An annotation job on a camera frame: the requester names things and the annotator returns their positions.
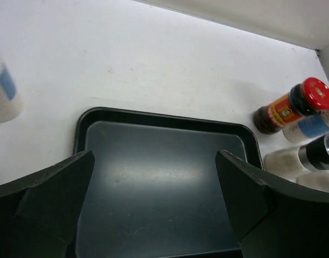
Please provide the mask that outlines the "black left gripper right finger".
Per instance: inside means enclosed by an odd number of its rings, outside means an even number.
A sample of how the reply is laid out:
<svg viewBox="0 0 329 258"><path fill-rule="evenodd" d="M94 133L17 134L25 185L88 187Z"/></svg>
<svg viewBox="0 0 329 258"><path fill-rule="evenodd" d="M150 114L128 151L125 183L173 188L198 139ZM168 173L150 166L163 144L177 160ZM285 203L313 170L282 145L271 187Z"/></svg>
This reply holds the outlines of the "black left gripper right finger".
<svg viewBox="0 0 329 258"><path fill-rule="evenodd" d="M225 150L215 162L243 257L329 257L329 193L287 181Z"/></svg>

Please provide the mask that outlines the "silver lid blue shaker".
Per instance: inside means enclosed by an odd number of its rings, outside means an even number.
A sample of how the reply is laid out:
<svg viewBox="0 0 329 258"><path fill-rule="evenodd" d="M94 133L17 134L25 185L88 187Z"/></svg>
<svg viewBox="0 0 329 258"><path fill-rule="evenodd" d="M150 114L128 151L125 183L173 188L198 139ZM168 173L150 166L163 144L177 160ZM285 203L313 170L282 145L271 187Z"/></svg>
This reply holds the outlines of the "silver lid blue shaker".
<svg viewBox="0 0 329 258"><path fill-rule="evenodd" d="M15 119L23 109L23 99L0 56L0 123Z"/></svg>

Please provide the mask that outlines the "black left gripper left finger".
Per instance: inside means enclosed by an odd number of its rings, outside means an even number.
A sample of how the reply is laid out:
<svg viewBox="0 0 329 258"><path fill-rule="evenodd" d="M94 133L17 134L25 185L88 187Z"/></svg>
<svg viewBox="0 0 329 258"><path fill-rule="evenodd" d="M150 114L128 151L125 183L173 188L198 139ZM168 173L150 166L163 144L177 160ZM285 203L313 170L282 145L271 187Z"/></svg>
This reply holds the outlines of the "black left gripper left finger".
<svg viewBox="0 0 329 258"><path fill-rule="evenodd" d="M0 185L0 257L65 257L94 164L82 151Z"/></svg>

